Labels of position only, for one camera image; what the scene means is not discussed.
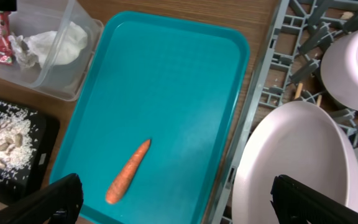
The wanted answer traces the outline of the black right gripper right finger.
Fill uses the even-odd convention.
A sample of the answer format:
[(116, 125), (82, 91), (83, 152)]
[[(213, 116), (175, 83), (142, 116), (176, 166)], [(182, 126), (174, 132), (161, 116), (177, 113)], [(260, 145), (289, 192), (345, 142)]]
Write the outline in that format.
[(287, 175), (274, 178), (272, 207), (279, 224), (358, 224), (358, 213)]

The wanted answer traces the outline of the pink plate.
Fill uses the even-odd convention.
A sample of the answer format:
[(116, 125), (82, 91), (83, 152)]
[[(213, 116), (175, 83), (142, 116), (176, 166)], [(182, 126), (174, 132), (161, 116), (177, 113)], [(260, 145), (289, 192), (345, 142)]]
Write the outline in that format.
[(358, 162), (344, 131), (320, 107), (286, 103), (254, 129), (234, 179), (234, 223), (277, 223), (274, 178), (288, 175), (358, 212)]

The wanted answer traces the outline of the pink bowl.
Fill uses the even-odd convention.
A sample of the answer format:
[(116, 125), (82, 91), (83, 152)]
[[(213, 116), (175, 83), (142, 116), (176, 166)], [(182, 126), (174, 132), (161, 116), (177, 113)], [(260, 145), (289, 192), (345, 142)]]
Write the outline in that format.
[(358, 111), (358, 31), (341, 37), (325, 52), (321, 79), (340, 104)]

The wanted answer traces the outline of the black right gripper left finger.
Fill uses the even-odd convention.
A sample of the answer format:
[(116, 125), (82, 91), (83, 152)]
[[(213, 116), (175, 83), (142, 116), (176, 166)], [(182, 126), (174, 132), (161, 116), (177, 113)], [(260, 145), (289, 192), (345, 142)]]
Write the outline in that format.
[(82, 183), (72, 173), (0, 210), (0, 224), (76, 223), (83, 201)]

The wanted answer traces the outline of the wooden chopstick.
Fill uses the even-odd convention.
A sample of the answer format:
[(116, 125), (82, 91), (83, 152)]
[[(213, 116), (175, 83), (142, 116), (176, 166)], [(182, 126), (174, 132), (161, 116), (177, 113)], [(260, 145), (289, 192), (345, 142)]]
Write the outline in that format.
[(322, 102), (322, 95), (318, 95), (317, 100), (316, 100), (316, 106), (320, 107), (321, 106), (321, 102)]
[(303, 83), (299, 82), (299, 84), (297, 85), (297, 88), (296, 88), (295, 95), (294, 95), (294, 100), (297, 100), (301, 97), (302, 91), (303, 91)]

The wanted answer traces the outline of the white napkin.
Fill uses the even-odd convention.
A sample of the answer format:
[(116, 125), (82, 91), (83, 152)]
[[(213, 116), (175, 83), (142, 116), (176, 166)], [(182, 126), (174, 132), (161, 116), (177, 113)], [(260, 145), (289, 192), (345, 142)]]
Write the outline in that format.
[(65, 28), (60, 45), (53, 50), (57, 31), (47, 31), (24, 39), (30, 52), (38, 58), (41, 68), (44, 67), (48, 56), (55, 57), (54, 65), (67, 65), (75, 61), (80, 52), (88, 45), (88, 35), (85, 30), (74, 22)]

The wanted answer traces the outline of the red snack wrapper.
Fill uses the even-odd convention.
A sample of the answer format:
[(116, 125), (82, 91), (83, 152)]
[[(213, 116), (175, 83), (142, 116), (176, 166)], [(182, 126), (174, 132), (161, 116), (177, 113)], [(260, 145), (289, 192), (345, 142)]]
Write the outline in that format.
[(11, 42), (9, 40), (10, 21), (9, 11), (0, 11), (0, 64), (12, 65), (13, 64), (13, 51)]

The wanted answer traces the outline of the orange carrot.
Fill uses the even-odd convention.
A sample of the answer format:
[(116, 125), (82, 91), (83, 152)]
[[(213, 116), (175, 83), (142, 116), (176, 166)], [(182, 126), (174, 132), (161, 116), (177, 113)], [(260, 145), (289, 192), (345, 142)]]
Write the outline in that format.
[(137, 172), (138, 167), (140, 166), (140, 163), (149, 150), (151, 142), (151, 139), (144, 141), (113, 180), (105, 197), (108, 204), (115, 204), (123, 198)]

